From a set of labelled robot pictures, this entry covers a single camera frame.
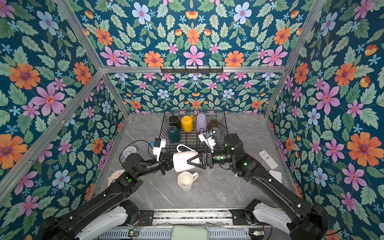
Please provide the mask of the lilac plastic cup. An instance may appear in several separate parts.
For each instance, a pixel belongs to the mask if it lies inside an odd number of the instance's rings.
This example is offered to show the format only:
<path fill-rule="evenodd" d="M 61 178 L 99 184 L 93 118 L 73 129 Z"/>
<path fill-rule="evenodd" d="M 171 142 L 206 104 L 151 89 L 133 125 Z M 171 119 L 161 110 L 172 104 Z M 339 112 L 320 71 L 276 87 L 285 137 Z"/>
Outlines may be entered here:
<path fill-rule="evenodd" d="M 196 123 L 196 130 L 198 134 L 201 134 L 207 130 L 207 117 L 205 114 L 198 114 L 197 115 L 197 123 Z"/>

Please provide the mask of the clear glass cup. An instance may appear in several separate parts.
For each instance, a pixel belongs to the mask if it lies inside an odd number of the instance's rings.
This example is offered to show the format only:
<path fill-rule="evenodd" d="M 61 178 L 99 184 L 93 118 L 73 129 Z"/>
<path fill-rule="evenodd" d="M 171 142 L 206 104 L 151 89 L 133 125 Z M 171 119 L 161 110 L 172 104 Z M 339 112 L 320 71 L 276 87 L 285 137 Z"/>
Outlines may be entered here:
<path fill-rule="evenodd" d="M 211 130 L 211 133 L 212 133 L 212 136 L 213 136 L 213 139 L 214 139 L 216 145 L 218 145 L 220 143 L 220 135 L 221 135 L 220 129 L 213 127 Z"/>

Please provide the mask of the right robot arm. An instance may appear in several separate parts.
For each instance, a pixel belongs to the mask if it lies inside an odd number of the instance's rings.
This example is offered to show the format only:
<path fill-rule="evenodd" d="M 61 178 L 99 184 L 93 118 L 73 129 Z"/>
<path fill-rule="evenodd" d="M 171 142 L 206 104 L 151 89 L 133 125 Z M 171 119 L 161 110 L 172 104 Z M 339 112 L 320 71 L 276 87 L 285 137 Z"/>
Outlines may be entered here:
<path fill-rule="evenodd" d="M 245 152 L 237 134 L 227 134 L 222 148 L 198 153 L 186 163 L 201 169 L 229 163 L 237 177 L 259 188 L 277 205 L 274 208 L 260 200 L 252 200 L 245 208 L 245 217 L 250 223 L 266 223 L 287 233 L 292 240 L 321 240 L 328 230 L 325 208 L 310 204 L 286 188 L 257 159 Z"/>

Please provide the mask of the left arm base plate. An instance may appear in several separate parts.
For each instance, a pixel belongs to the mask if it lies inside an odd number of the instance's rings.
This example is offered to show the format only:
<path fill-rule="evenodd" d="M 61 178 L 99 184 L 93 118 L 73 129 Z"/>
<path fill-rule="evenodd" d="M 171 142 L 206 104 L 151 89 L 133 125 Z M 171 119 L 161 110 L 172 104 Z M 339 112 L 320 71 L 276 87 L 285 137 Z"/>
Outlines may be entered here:
<path fill-rule="evenodd" d="M 153 224 L 155 217 L 154 210 L 139 210 L 138 217 L 134 224 L 136 227 L 150 227 Z"/>

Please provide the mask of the green mug white inside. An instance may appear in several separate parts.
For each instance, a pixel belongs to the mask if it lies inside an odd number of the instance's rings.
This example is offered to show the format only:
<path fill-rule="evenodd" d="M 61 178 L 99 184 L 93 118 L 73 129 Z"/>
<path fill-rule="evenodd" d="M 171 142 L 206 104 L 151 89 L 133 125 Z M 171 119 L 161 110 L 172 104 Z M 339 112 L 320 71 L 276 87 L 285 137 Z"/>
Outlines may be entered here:
<path fill-rule="evenodd" d="M 171 143 L 176 144 L 181 140 L 180 131 L 176 126 L 170 126 L 168 128 L 169 140 Z"/>

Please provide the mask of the olive glass cup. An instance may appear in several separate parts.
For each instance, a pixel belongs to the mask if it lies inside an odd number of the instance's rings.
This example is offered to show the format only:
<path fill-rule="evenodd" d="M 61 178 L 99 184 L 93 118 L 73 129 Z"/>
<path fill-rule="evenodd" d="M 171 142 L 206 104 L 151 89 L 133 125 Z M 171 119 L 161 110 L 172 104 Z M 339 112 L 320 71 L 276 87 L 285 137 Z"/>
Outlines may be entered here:
<path fill-rule="evenodd" d="M 216 119 L 211 119 L 208 130 L 212 130 L 213 128 L 219 128 L 219 122 Z"/>

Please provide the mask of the yellow mug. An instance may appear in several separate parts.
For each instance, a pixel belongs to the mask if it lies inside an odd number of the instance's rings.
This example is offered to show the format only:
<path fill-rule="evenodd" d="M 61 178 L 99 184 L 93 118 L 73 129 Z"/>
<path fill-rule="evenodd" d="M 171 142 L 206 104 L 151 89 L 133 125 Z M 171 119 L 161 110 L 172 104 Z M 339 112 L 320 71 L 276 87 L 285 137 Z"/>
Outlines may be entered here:
<path fill-rule="evenodd" d="M 182 117 L 182 127 L 186 133 L 191 132 L 194 129 L 194 116 Z"/>

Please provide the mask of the black mug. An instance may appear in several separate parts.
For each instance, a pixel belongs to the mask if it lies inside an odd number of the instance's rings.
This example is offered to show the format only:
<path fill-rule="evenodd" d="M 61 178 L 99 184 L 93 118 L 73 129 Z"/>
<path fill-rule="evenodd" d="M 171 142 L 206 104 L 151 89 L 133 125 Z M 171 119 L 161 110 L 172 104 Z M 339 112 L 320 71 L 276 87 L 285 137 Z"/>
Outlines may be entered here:
<path fill-rule="evenodd" d="M 168 122 L 169 122 L 170 127 L 174 126 L 178 130 L 181 129 L 180 117 L 178 115 L 171 115 L 171 116 L 169 116 L 168 117 Z"/>

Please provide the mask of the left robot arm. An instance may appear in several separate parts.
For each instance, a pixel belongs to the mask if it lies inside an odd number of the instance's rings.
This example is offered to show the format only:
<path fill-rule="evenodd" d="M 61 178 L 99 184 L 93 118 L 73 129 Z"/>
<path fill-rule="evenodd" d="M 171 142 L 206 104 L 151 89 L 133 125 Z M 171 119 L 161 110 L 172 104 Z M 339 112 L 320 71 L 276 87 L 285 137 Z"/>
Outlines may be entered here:
<path fill-rule="evenodd" d="M 49 217 L 40 226 L 38 240 L 93 240 L 100 234 L 123 224 L 142 220 L 138 207 L 128 198 L 142 184 L 141 176 L 174 167 L 173 155 L 145 161 L 139 154 L 129 155 L 122 163 L 123 173 L 99 195 L 60 217 Z"/>

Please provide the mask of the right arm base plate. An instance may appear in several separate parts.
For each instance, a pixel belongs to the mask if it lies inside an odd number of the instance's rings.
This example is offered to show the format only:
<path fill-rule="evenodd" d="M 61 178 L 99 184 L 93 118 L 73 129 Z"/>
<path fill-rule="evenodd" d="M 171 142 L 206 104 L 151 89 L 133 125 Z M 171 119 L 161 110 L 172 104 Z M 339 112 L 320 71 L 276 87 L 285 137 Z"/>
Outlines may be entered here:
<path fill-rule="evenodd" d="M 232 215 L 232 222 L 234 226 L 262 226 L 263 223 L 257 221 L 255 218 L 247 217 L 244 209 L 230 209 Z"/>

